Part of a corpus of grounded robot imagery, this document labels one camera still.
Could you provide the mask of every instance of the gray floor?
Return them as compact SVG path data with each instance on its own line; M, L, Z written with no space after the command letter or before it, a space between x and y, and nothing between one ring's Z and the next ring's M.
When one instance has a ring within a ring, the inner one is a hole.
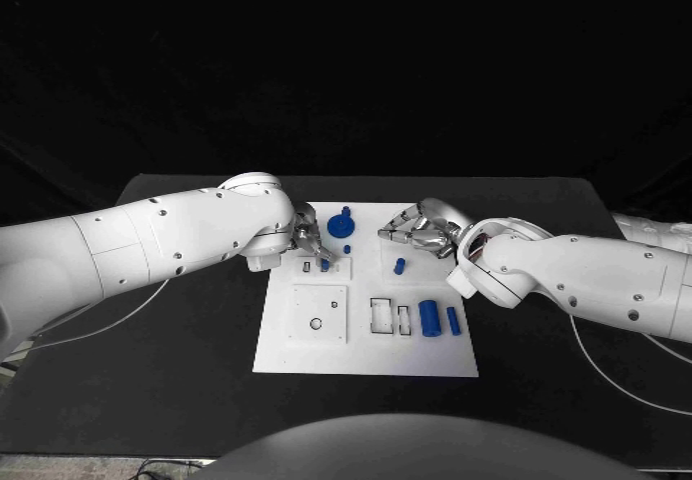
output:
M127 480L137 473L143 461L142 458L3 455L0 480ZM184 480L198 469L184 465L152 464L146 470L171 480Z

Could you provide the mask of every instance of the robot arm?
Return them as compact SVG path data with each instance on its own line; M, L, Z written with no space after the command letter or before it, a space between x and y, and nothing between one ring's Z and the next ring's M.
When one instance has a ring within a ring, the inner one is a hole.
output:
M538 292L574 316L692 342L690 255L625 240L554 237L517 218L472 224L447 204L440 217L440 203L427 199L417 205L413 232L393 230L404 224L400 215L380 236L420 248L416 226L426 225L427 215L437 216L429 235L446 238L445 248L455 246L457 267L447 283L466 298L479 291L496 305L514 308Z
M299 212L310 210L306 205ZM240 175L220 188L0 228L0 360L48 322L106 298L237 255L251 271L274 268L297 243L332 259L315 210L310 218L296 212L266 173Z

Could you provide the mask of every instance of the blue cylinder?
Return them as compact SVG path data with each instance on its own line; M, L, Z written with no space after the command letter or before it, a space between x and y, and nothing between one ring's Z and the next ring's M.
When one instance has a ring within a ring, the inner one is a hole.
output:
M397 259L397 265L394 267L394 273L397 275L401 275L404 273L404 266L406 265L407 265L407 261L403 258Z
M437 315L437 302L426 300L419 304L421 312L421 330L424 337L439 337L443 334L440 316Z
M336 238L346 238L357 229L357 223L351 218L351 208L344 207L341 215L335 215L328 222L329 234Z
M462 328L459 326L457 320L457 311L455 310L455 307L447 307L447 318L450 319L452 334L462 335Z

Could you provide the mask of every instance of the white platform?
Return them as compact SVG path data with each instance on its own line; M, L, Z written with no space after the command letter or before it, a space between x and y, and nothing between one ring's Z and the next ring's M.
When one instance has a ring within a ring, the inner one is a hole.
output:
M310 202L323 244L341 259L331 271L322 272L303 250L283 255L282 267L270 276L256 372L479 376L462 296L445 281L455 259L439 260L429 252L378 237L378 229L413 203ZM326 225L345 205L357 231L338 239ZM345 245L352 247L351 254L344 253ZM401 276L394 274L400 257L407 260ZM303 272L305 262L310 262L310 272ZM371 333L371 298L391 299L393 334ZM424 300L437 301L440 337L423 336L419 302ZM398 307L404 305L410 307L410 336L400 333ZM452 335L450 306L457 312L460 336Z

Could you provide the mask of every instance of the black table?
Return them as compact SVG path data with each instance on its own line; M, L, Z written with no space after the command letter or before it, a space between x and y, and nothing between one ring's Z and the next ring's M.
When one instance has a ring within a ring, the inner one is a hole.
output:
M140 175L120 203L218 186L227 178ZM514 216L556 235L622 238L580 179L284 177L283 182L295 201L416 202L433 196L479 219ZM221 263L173 279L137 316L107 333L32 353L0 398L0 452L214 457L308 422L421 412L524 427L641 468L692 467L692 418L635 402L599 377L568 317L541 295L515 310L481 295L466 301L479 379L253 373L269 276L251 273L243 258ZM109 299L47 340L111 323L156 288ZM692 367L639 334L584 320L579 327L620 384L649 400L692 410ZM688 346L675 347L692 356Z

